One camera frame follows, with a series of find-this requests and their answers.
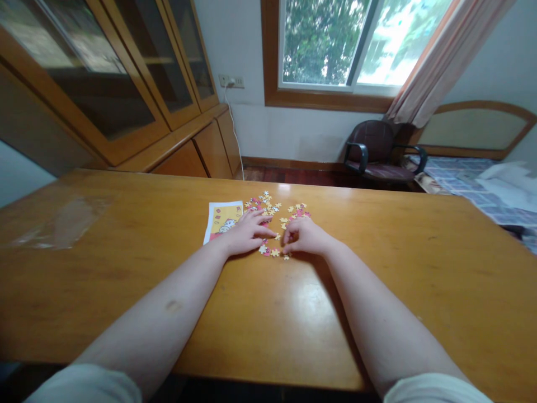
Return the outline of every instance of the pink curtain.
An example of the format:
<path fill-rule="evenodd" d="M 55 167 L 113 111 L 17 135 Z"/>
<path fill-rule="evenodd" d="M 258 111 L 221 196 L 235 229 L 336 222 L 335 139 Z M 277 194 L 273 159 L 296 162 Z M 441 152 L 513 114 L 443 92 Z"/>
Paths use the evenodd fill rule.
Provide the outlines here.
<path fill-rule="evenodd" d="M 453 0 L 393 100 L 388 118 L 418 128 L 425 126 L 515 1 Z"/>

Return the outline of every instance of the white sleeve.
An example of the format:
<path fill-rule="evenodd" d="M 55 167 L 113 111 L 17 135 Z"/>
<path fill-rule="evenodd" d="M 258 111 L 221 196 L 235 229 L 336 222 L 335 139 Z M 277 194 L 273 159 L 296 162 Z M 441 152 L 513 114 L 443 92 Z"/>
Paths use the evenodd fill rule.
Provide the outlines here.
<path fill-rule="evenodd" d="M 462 379 L 426 373 L 402 379 L 384 397 L 384 403 L 492 403 L 475 386 Z"/>
<path fill-rule="evenodd" d="M 75 364 L 43 383 L 26 401 L 142 403 L 142 393 L 123 372 L 93 364 Z"/>

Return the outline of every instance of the checkered bedsheet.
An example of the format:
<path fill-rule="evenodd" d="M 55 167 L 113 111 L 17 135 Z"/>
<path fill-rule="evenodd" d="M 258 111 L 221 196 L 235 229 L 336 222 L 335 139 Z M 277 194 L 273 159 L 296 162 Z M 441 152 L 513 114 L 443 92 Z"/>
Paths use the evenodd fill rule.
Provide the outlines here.
<path fill-rule="evenodd" d="M 420 162 L 419 156 L 408 157 L 415 164 Z M 537 213 L 509 207 L 472 179 L 495 163 L 485 158 L 429 157 L 425 173 L 448 192 L 470 200 L 496 224 L 528 229 L 531 235 L 524 236 L 524 245 L 537 255 Z"/>

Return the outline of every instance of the hand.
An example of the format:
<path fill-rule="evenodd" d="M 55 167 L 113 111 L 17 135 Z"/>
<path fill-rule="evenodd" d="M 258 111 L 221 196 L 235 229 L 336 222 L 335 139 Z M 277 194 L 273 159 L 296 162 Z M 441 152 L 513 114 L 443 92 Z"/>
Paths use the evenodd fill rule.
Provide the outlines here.
<path fill-rule="evenodd" d="M 336 240 L 311 218 L 297 218 L 291 221 L 285 230 L 283 253 L 304 251 L 324 256 L 334 242 Z"/>
<path fill-rule="evenodd" d="M 263 245 L 263 238 L 274 238 L 277 233 L 260 225 L 263 221 L 272 220 L 271 215 L 261 215 L 263 210 L 246 211 L 239 222 L 213 242 L 221 242 L 228 256 L 250 252 Z"/>

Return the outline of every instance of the clear plastic sheet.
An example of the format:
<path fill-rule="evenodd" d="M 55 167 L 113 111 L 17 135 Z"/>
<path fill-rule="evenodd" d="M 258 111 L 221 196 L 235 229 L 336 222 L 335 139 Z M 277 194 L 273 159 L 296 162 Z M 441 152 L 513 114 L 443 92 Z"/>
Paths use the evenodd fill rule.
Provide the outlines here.
<path fill-rule="evenodd" d="M 26 232 L 9 246 L 55 250 L 72 248 L 111 203 L 112 197 L 74 199 L 54 218 Z"/>

